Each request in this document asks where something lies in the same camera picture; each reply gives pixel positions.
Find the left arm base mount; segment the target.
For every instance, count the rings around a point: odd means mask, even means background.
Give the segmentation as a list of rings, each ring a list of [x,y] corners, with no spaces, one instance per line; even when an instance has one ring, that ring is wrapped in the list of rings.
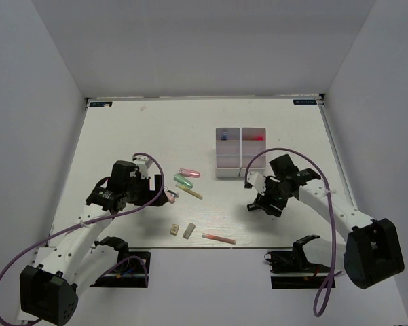
[[[91,285],[92,288],[144,289],[149,284],[151,263],[150,251],[132,251],[125,255],[136,256],[125,261],[112,272],[101,276]]]

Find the black pink highlighter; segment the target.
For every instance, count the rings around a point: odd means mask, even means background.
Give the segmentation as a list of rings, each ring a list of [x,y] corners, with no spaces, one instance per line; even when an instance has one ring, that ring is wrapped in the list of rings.
[[[247,135],[244,138],[245,141],[264,141],[265,137],[261,135]]]

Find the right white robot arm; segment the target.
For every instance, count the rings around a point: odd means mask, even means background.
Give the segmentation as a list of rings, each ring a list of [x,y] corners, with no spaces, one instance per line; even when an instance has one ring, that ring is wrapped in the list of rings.
[[[257,190],[247,209],[280,217],[294,198],[328,221],[344,240],[332,244],[318,235],[304,236],[290,251],[272,253],[268,260],[274,273],[327,272],[334,267],[366,289],[405,269],[397,229],[389,219],[361,212],[334,194],[316,169],[299,169],[287,154],[273,159],[270,166],[271,176],[246,174],[245,186]]]

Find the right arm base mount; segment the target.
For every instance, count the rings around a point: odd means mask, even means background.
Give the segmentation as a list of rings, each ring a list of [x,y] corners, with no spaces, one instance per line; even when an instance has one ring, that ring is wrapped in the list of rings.
[[[268,251],[264,260],[270,267],[273,290],[319,289],[330,272],[330,267],[322,264],[298,264],[293,252],[287,250]]]

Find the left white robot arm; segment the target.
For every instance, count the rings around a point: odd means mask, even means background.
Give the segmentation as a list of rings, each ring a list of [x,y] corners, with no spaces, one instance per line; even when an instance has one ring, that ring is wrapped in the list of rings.
[[[54,325],[66,325],[88,287],[100,277],[128,267],[128,243],[114,236],[99,236],[124,215],[129,204],[143,209],[167,203],[163,173],[155,175],[155,188],[150,188],[148,171],[152,164],[155,160],[142,153],[135,154],[130,162],[114,163],[111,174],[86,198],[73,228],[64,232],[60,243],[39,264],[21,272],[23,312]]]

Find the black green highlighter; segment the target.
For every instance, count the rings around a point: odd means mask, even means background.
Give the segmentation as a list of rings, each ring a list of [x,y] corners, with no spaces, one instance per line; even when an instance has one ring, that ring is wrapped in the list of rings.
[[[259,207],[256,204],[248,204],[247,206],[248,211],[256,211]]]

